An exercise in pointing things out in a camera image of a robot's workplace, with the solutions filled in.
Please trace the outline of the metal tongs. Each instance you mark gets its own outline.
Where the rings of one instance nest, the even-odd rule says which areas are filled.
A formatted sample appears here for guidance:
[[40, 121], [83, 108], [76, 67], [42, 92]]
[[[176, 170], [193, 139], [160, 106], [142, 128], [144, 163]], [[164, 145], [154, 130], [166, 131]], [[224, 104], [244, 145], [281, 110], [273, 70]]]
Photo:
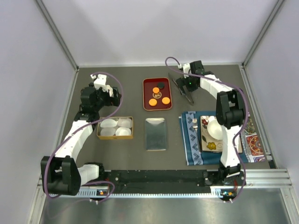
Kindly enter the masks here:
[[186, 87], [185, 79], [183, 77], [175, 79], [175, 77], [171, 73], [168, 73], [168, 78], [175, 84], [175, 86], [179, 90], [180, 94], [183, 97], [185, 97], [185, 99], [188, 101], [188, 103], [190, 105], [194, 105], [194, 100]]

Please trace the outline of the orange cookie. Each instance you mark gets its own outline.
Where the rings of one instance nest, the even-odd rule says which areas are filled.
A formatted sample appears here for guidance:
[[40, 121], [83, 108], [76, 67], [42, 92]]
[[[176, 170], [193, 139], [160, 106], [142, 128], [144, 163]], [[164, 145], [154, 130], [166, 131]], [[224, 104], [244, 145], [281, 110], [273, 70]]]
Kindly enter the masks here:
[[158, 87], [153, 88], [153, 93], [154, 94], [158, 94], [160, 92]]
[[168, 97], [164, 97], [164, 98], [162, 99], [162, 103], [163, 103], [164, 105], [168, 105], [170, 102], [171, 102], [171, 100], [170, 100], [170, 98], [168, 98]]
[[149, 105], [152, 106], [152, 107], [156, 106], [157, 105], [157, 100], [155, 98], [150, 99], [149, 100]]

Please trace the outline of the black sandwich cookie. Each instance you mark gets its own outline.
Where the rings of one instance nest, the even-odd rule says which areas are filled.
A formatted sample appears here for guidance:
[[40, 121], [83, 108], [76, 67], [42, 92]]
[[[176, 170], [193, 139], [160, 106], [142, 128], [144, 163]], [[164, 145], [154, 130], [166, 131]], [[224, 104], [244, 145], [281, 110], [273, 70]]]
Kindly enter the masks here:
[[164, 83], [163, 83], [163, 82], [159, 82], [159, 83], [157, 84], [157, 88], [159, 88], [159, 89], [163, 89], [163, 88], [164, 88]]

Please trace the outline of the orange cookie top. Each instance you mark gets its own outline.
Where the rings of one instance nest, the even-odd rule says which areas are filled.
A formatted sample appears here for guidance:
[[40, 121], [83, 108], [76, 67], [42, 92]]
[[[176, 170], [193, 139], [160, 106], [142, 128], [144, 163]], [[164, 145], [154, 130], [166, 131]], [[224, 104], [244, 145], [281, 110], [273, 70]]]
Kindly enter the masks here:
[[153, 88], [153, 93], [154, 94], [158, 94], [160, 92], [158, 87]]

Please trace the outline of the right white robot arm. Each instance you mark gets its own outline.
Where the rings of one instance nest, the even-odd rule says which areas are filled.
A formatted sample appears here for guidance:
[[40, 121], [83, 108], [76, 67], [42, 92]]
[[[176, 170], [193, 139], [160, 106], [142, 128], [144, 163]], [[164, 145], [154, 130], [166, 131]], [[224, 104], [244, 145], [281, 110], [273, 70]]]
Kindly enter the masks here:
[[174, 80], [181, 94], [190, 104], [193, 98], [190, 93], [198, 88], [206, 90], [216, 99], [216, 120], [221, 127], [223, 150], [218, 169], [218, 179], [222, 184], [230, 184], [235, 177], [243, 174], [243, 161], [238, 147], [239, 137], [248, 120], [248, 104], [243, 91], [220, 81], [215, 74], [205, 71], [201, 61], [181, 64], [177, 62], [182, 78]]

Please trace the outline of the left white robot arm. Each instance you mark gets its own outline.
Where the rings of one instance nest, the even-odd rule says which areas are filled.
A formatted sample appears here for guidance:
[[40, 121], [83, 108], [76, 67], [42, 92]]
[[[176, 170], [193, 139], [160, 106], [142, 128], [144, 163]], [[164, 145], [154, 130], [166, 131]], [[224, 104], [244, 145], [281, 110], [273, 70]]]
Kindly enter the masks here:
[[76, 164], [85, 141], [93, 133], [97, 124], [103, 121], [99, 111], [105, 106], [120, 108], [123, 87], [92, 82], [81, 90], [79, 111], [74, 117], [71, 129], [63, 142], [51, 156], [41, 160], [43, 191], [49, 198], [61, 195], [75, 196], [81, 186], [105, 182], [103, 165], [89, 162], [81, 167]]

